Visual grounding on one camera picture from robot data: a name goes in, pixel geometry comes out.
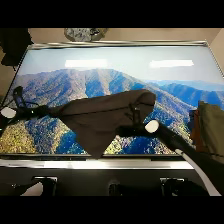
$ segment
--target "sky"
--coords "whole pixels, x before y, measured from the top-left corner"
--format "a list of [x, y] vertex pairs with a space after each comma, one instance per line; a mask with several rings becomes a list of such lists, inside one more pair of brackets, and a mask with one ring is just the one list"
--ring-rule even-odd
[[[18, 75], [67, 68], [66, 60], [104, 60], [115, 69], [141, 80], [202, 80], [224, 84], [210, 50], [203, 46], [94, 47], [29, 50]], [[150, 67], [152, 61], [188, 60], [192, 66]], [[88, 70], [97, 67], [74, 67]]]

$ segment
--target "black surface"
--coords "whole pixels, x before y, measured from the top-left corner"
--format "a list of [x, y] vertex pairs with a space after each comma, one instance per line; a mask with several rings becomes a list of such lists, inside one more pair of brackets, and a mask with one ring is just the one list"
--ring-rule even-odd
[[56, 196], [108, 195], [111, 180], [144, 190], [160, 186], [160, 178], [187, 178], [204, 187], [194, 170], [71, 170], [0, 167], [0, 195], [7, 194], [11, 184], [28, 184], [33, 176], [57, 177]]

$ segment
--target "olive green cloth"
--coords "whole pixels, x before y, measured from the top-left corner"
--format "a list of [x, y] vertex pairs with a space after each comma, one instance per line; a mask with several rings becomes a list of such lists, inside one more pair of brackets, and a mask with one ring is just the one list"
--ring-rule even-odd
[[199, 124], [202, 141], [210, 153], [224, 155], [224, 111], [217, 105], [199, 101]]

